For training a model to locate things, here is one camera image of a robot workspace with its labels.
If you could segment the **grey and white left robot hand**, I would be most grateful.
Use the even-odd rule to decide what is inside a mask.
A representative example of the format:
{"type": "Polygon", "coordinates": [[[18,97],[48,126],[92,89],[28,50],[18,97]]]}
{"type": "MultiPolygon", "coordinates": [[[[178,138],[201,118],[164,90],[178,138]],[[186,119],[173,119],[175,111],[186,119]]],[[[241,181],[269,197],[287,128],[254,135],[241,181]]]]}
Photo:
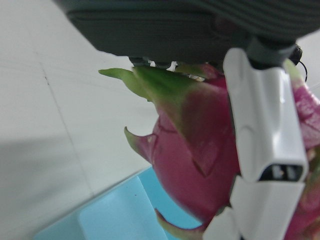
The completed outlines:
{"type": "Polygon", "coordinates": [[[320,102],[294,57],[320,28],[317,0],[59,0],[104,69],[154,104],[153,132],[125,131],[200,226],[182,240],[320,237],[320,102]]]}

